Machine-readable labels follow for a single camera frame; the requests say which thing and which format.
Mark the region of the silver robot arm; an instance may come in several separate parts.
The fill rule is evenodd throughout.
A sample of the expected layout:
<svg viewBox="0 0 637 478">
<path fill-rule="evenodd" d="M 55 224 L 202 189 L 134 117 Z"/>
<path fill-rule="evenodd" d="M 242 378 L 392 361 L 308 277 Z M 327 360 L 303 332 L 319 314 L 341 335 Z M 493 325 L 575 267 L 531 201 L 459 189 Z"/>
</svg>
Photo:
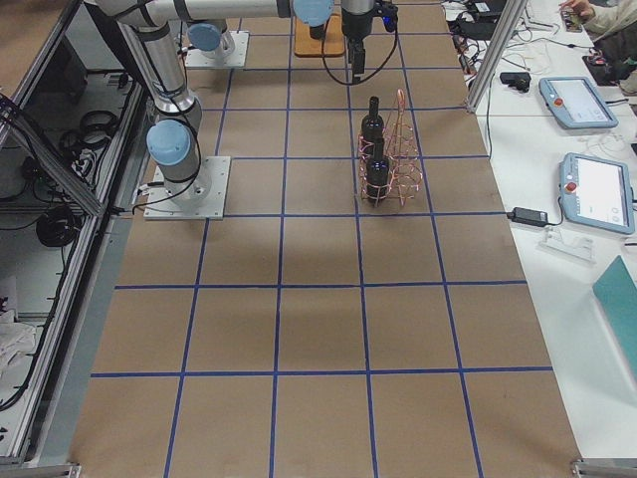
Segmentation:
<svg viewBox="0 0 637 478">
<path fill-rule="evenodd" d="M 331 1 L 95 1 L 106 20 L 116 23 L 131 57 L 149 87 L 161 121 L 183 117 L 190 137 L 197 138 L 198 126 L 190 113 L 201 105 L 188 88 L 179 64 L 176 44 L 170 38 L 171 21 L 180 20 L 203 33 L 193 40 L 202 51 L 217 51 L 227 38 L 229 18 L 297 17 L 311 30 L 326 27 L 333 11 Z"/>
<path fill-rule="evenodd" d="M 209 58 L 225 58 L 235 49 L 225 19 L 189 23 L 187 35 L 191 45 Z"/>
</svg>

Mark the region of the person hand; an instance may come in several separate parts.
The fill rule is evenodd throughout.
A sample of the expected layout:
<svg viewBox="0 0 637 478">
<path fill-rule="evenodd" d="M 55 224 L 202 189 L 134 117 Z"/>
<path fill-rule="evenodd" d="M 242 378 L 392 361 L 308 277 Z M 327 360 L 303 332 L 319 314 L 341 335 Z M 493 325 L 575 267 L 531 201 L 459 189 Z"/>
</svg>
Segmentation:
<svg viewBox="0 0 637 478">
<path fill-rule="evenodd" d="M 588 20 L 595 15 L 594 8 L 589 0 L 566 0 L 560 4 L 560 9 L 571 10 L 582 20 Z"/>
</svg>

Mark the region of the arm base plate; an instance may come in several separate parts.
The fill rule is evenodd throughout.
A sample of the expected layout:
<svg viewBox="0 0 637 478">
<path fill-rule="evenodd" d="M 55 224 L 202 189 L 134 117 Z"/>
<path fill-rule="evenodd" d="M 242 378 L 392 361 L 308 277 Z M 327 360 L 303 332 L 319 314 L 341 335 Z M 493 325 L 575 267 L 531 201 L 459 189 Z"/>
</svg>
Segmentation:
<svg viewBox="0 0 637 478">
<path fill-rule="evenodd" d="M 246 64 L 248 31 L 227 30 L 219 39 L 195 40 L 191 42 L 185 57 L 189 70 L 243 69 Z"/>
<path fill-rule="evenodd" d="M 153 180 L 160 185 L 149 189 L 150 205 L 144 208 L 143 217 L 146 220 L 222 220 L 230 168 L 230 156 L 206 156 L 197 178 L 178 195 L 187 183 L 181 188 L 171 182 L 165 184 L 160 167 L 156 166 Z"/>
</svg>

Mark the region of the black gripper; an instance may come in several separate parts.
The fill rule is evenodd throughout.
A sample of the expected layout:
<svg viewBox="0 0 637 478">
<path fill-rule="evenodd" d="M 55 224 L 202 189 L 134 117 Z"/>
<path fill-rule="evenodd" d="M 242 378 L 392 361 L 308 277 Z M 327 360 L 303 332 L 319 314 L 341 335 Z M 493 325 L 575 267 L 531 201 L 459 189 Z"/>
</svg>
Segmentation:
<svg viewBox="0 0 637 478">
<path fill-rule="evenodd" d="M 349 46 L 349 64 L 353 84 L 359 84 L 365 70 L 363 40 L 371 33 L 373 0 L 342 0 L 341 32 Z"/>
</svg>

